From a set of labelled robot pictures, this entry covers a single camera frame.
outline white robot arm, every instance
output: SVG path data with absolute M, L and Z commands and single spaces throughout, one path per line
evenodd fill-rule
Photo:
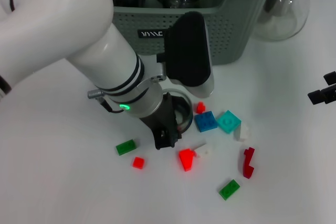
M 167 75 L 199 97 L 213 91 L 207 31 L 200 14 L 183 17 L 167 32 L 164 54 L 140 57 L 112 23 L 112 0 L 13 0 L 12 8 L 9 0 L 0 4 L 8 14 L 0 22 L 2 93 L 35 71 L 67 58 L 110 100 L 129 105 L 132 109 L 127 112 L 151 128 L 159 149 L 173 147 L 181 137 L 171 98 L 163 94 L 159 81 Z M 182 48 L 195 44 L 193 36 L 191 41 L 178 39 L 181 30 L 193 27 L 203 31 L 203 47 L 190 52 L 195 60 L 193 55 L 184 57 Z M 181 73 L 188 62 L 188 74 Z

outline gray plastic basket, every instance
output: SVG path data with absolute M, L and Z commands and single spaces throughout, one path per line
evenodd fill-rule
M 202 0 L 199 9 L 164 9 L 156 0 L 145 7 L 115 7 L 113 23 L 140 55 L 164 52 L 163 38 L 139 38 L 138 30 L 167 29 L 190 11 L 203 14 L 214 65 L 231 63 L 242 55 L 265 0 Z

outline small red lego brick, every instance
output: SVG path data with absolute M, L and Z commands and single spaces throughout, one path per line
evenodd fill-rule
M 244 167 L 243 167 L 243 176 L 248 179 L 251 178 L 253 170 L 254 170 L 254 168 L 250 166 L 253 153 L 254 153 L 254 149 L 251 147 L 244 151 L 245 161 L 244 161 Z
M 202 114 L 205 111 L 205 105 L 203 102 L 199 102 L 197 105 L 196 113 Z
M 179 152 L 180 160 L 183 165 L 184 170 L 187 172 L 191 170 L 193 165 L 193 158 L 195 156 L 195 152 L 190 149 L 185 149 Z
M 133 167 L 142 170 L 144 163 L 145 163 L 145 160 L 143 158 L 136 157 L 133 162 Z

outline green led light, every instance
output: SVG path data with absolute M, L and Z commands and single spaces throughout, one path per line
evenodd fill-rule
M 124 109 L 124 110 L 130 110 L 131 107 L 129 107 L 128 105 L 125 105 L 125 104 L 121 104 L 119 105 L 120 108 Z

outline glass teapot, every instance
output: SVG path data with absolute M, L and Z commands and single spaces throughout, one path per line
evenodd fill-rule
M 303 29 L 310 0 L 266 0 L 255 32 L 266 40 L 284 40 Z

